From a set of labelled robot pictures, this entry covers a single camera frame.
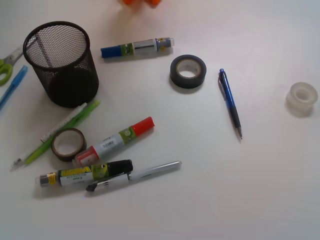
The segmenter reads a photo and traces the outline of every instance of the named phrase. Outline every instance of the blue marker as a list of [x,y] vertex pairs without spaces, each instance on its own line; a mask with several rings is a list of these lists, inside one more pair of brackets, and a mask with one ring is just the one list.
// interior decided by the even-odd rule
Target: blue marker
[[101,55],[104,59],[129,55],[144,55],[163,52],[165,49],[171,48],[174,45],[175,41],[173,38],[161,37],[101,48]]
[[238,112],[236,109],[234,98],[232,97],[231,89],[230,89],[229,82],[227,79],[227,74],[223,68],[220,69],[219,83],[220,83],[221,88],[224,92],[226,106],[227,106],[228,110],[230,111],[230,115],[232,117],[233,124],[242,139],[242,131],[241,131],[241,125],[240,125]]
[[8,101],[11,94],[16,90],[18,85],[21,83],[21,80],[25,77],[27,71],[28,71],[28,67],[26,65],[24,65],[21,68],[21,70],[18,72],[18,74],[14,77],[9,88],[5,91],[5,93],[3,94],[3,96],[0,99],[0,110],[3,108],[5,103]]

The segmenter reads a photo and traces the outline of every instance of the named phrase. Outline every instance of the green pen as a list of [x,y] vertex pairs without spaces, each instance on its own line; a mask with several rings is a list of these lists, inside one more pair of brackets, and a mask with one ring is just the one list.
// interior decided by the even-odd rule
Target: green pen
[[[87,106],[83,111],[81,111],[77,116],[75,116],[70,122],[68,122],[66,125],[64,125],[59,131],[63,129],[68,128],[74,128],[76,125],[78,125],[83,119],[85,119],[87,116],[90,115],[90,113],[98,107],[100,104],[99,100],[95,100],[91,105]],[[54,139],[54,136],[50,137],[47,141],[45,141],[40,147],[38,147],[25,161],[19,161],[17,162],[17,165],[29,165],[34,160],[36,160],[38,157],[40,157],[42,154],[44,154],[51,146],[52,140]]]

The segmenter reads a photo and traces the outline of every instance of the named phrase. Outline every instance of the light blue pen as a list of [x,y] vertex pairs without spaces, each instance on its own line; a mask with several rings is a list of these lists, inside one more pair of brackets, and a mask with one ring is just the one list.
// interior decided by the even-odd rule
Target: light blue pen
[[24,65],[21,68],[21,70],[18,72],[18,74],[14,77],[9,88],[5,91],[5,93],[3,94],[3,96],[0,99],[0,110],[6,104],[6,102],[10,98],[11,94],[16,90],[18,85],[21,83],[21,80],[25,77],[27,71],[28,71],[28,67],[26,65]]

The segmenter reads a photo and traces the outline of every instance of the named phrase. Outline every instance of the red marker cap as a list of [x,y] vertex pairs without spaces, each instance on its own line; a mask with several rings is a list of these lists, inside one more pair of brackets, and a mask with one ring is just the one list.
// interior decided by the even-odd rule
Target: red marker cap
[[147,117],[145,120],[138,122],[135,125],[132,125],[132,129],[135,135],[138,137],[141,134],[145,133],[146,131],[152,129],[155,126],[152,117]]

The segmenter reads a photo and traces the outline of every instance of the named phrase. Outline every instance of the tape roll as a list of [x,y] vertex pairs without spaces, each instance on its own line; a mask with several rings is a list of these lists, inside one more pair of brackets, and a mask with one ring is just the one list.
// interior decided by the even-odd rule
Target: tape roll
[[309,110],[317,100],[317,90],[306,82],[293,84],[286,96],[287,103],[300,111]]
[[[195,76],[187,77],[181,75],[182,71],[189,70]],[[181,55],[174,59],[170,67],[170,78],[172,82],[184,89],[199,87],[205,80],[207,67],[204,61],[193,55]]]
[[78,153],[87,149],[87,142],[81,131],[76,128],[66,128],[55,135],[51,149],[61,161],[72,162]]

